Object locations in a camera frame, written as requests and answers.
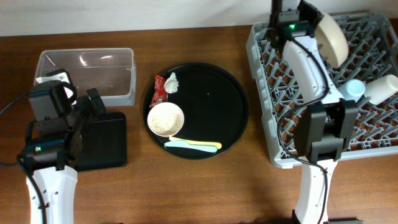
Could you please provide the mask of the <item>yellow plastic knife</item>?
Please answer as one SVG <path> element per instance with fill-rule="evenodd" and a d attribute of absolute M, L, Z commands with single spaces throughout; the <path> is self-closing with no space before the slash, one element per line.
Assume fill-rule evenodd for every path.
<path fill-rule="evenodd" d="M 204 145 L 204 146 L 214 146 L 217 148 L 217 150 L 220 150 L 222 148 L 222 144 L 220 142 L 211 142 L 211 141 L 194 141 L 194 140 L 188 140 L 188 139 L 181 139 L 181 138 L 176 138 L 176 137 L 169 137 L 170 141 L 185 141 L 189 144 L 192 145 Z"/>

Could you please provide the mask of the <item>pink bowl with rice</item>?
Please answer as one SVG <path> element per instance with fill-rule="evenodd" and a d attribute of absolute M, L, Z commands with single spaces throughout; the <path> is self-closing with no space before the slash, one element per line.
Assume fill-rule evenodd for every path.
<path fill-rule="evenodd" d="M 174 103 L 164 102 L 154 106 L 147 115 L 149 129 L 161 137 L 176 135 L 183 127 L 185 116 L 182 109 Z"/>

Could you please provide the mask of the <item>light blue plastic knife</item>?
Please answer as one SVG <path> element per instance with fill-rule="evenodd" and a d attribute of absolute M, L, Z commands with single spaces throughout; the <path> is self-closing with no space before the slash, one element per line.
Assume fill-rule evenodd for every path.
<path fill-rule="evenodd" d="M 218 149 L 215 146 L 207 146 L 207 145 L 194 145 L 194 144 L 189 144 L 186 141 L 169 141 L 164 144 L 166 147 L 184 147 L 184 148 L 189 148 L 189 149 L 194 149 L 198 151 L 204 151 L 204 152 L 217 152 Z"/>

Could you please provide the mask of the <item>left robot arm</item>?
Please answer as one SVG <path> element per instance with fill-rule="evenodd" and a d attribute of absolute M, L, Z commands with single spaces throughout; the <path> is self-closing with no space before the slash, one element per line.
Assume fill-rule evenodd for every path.
<path fill-rule="evenodd" d="M 17 162 L 27 176 L 31 223 L 73 223 L 78 167 L 88 124 L 106 110 L 97 89 L 68 98 L 63 87 L 32 90 L 35 121 Z"/>

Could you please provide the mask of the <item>beige plate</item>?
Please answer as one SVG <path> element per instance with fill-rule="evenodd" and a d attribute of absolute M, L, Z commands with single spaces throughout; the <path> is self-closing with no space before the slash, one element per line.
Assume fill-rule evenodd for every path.
<path fill-rule="evenodd" d="M 348 42 L 338 23 L 325 11 L 315 28 L 315 38 L 321 56 L 333 67 L 340 67 L 348 57 Z"/>

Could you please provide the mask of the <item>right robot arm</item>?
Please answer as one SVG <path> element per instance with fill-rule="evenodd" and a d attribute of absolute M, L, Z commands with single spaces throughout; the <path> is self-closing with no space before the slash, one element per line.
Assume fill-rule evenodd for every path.
<path fill-rule="evenodd" d="M 284 41 L 282 56 L 294 73 L 304 103 L 294 128 L 294 158 L 302 165 L 300 195 L 293 223 L 328 223 L 327 202 L 335 167 L 353 133 L 358 107 L 333 83 L 323 63 L 338 68 L 348 58 L 343 31 L 327 13 L 300 1 L 294 19 L 278 23 Z"/>

